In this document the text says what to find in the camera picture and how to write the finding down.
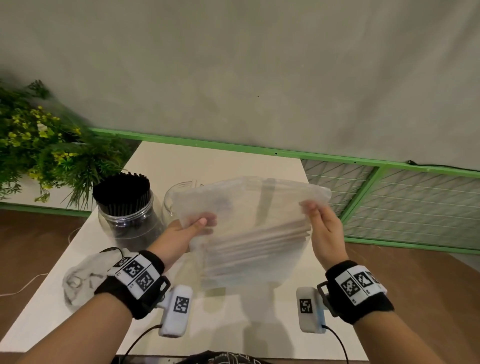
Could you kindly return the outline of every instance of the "wooden floor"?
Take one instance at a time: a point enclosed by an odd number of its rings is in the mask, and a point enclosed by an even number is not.
[[[84,218],[0,210],[0,294],[16,292],[48,273]],[[388,289],[398,314],[447,363],[480,363],[480,273],[446,253],[348,244],[352,260],[366,265]],[[0,338],[39,287],[0,297]],[[0,364],[15,353],[0,353]],[[325,361],[272,360],[276,364]]]

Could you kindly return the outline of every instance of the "white grid panel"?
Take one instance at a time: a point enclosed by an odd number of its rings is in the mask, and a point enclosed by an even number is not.
[[[347,221],[345,235],[480,248],[480,179],[389,170]]]
[[[332,190],[330,206],[340,216],[373,167],[357,164],[302,159],[308,182]]]

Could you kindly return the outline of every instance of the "table surface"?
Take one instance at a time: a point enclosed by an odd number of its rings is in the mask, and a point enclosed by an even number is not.
[[[140,144],[125,168],[148,176],[159,198],[172,185],[192,178],[203,184],[239,176],[307,182],[299,159],[150,142]],[[87,255],[109,246],[95,209],[0,342],[0,351],[25,352],[70,316],[61,287],[65,272]],[[188,254],[168,275],[173,284],[193,287],[187,332],[182,338],[169,339],[153,330],[131,354],[187,356],[213,350],[263,358],[344,360],[333,334],[303,333],[299,327],[297,287],[315,287],[325,279],[310,244],[291,277],[280,286],[258,284],[202,291]],[[144,319],[134,320],[118,354],[125,353],[142,332],[158,324],[161,316],[162,310],[156,309]],[[353,327],[331,317],[328,311],[325,316],[327,325],[342,339],[349,359],[367,360]]]

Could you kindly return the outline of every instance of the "artificial plant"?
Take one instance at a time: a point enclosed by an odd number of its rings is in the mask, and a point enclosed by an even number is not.
[[[0,200],[19,192],[20,178],[28,175],[39,183],[35,201],[47,201],[53,187],[69,186],[68,206],[83,208],[93,185],[122,170],[129,148],[35,102],[49,97],[41,81],[24,89],[0,83]]]

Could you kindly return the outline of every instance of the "glass jar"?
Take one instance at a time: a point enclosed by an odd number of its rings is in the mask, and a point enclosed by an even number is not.
[[[200,186],[203,185],[201,183],[198,183],[196,180],[193,180],[177,183],[168,189],[167,193],[165,194],[165,198],[163,199],[162,205],[161,221],[164,229],[166,229],[173,220],[178,219],[177,215],[175,215],[172,199],[175,192],[181,192]]]
[[[161,205],[150,191],[147,205],[127,216],[111,216],[98,209],[98,220],[103,231],[119,248],[131,252],[145,250],[163,232],[160,221]]]

